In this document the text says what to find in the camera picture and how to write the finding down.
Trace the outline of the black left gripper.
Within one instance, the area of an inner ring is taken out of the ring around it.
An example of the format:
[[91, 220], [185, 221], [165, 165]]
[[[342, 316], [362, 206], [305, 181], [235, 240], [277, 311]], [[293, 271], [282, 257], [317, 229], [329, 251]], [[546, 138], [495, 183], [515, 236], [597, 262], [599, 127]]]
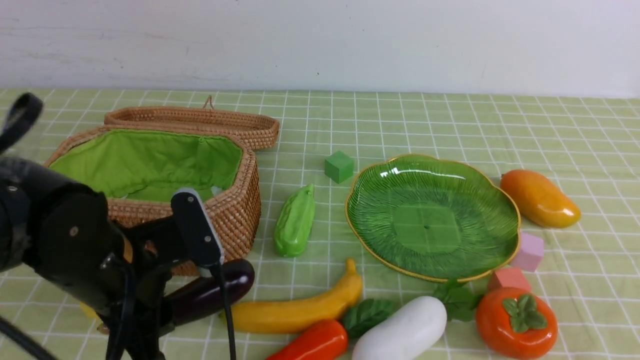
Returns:
[[102, 193], [63, 182], [29, 198], [31, 246], [23, 262], [89, 306], [109, 329], [106, 358], [162, 360], [160, 336], [170, 329], [163, 303], [168, 264], [136, 228], [111, 221]]

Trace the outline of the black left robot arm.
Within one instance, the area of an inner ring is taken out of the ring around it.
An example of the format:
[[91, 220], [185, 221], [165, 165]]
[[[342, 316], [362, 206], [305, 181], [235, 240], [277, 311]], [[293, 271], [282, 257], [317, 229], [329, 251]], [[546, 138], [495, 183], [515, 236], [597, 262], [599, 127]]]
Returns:
[[27, 265], [89, 306], [109, 330], [105, 358], [163, 360], [166, 278], [143, 243], [112, 221], [105, 194], [16, 156], [1, 155], [1, 270]]

